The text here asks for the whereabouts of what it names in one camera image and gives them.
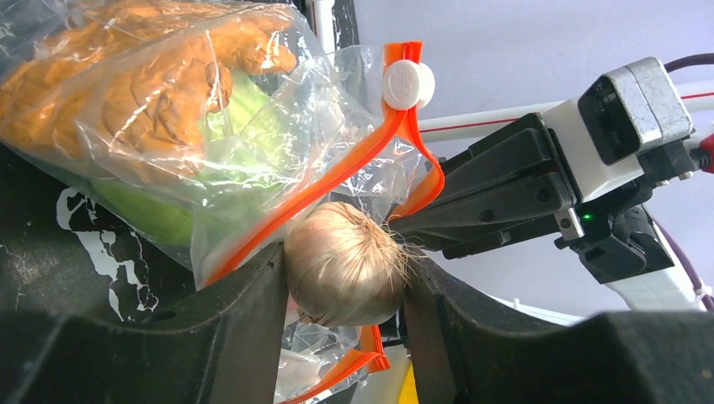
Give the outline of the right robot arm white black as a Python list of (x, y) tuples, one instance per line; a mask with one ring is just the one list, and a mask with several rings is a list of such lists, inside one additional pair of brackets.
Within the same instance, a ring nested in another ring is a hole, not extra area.
[(518, 118), (456, 156), (440, 160), (438, 198), (392, 219), (391, 228), (445, 258), (464, 258), (546, 235), (578, 255), (600, 283), (636, 311), (704, 309), (704, 290), (645, 204), (658, 186), (711, 164), (708, 152), (681, 141), (634, 159), (635, 172), (586, 199), (575, 176), (578, 158), (566, 148), (588, 132), (537, 113)]

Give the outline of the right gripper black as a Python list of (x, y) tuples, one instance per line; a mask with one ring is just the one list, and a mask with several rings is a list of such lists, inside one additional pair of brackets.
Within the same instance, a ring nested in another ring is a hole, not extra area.
[(445, 258), (553, 235), (555, 247), (576, 253), (601, 284), (674, 263), (643, 206), (652, 190), (617, 189), (575, 204), (577, 198), (557, 174), (561, 164), (540, 114), (524, 115), (441, 168), (445, 193), (469, 194), (442, 195), (439, 204), (395, 219), (390, 228), (407, 242), (442, 252)]

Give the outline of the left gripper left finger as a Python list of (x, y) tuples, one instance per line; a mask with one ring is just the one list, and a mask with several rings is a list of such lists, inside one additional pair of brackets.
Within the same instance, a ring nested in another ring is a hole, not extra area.
[(140, 323), (1, 315), (4, 403), (270, 403), (287, 288), (274, 243)]

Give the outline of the fake garlic bulb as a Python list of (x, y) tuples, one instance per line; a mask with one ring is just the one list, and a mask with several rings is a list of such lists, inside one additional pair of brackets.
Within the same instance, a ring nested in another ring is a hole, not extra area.
[(291, 229), (283, 248), (290, 296), (302, 322), (374, 326), (402, 304), (408, 255), (353, 205), (319, 205)]

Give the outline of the fake orange ginger root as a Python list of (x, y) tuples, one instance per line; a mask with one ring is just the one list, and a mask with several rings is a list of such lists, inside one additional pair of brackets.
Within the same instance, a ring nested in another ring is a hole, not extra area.
[(250, 124), (271, 130), (259, 82), (296, 68), (301, 22), (275, 3), (4, 1), (1, 141), (58, 165), (187, 170)]

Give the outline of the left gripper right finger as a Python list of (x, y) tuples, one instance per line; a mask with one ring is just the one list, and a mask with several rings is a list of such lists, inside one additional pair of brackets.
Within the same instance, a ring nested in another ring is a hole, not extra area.
[(422, 403), (710, 403), (713, 316), (606, 312), (570, 327), (514, 310), (429, 258), (404, 301)]

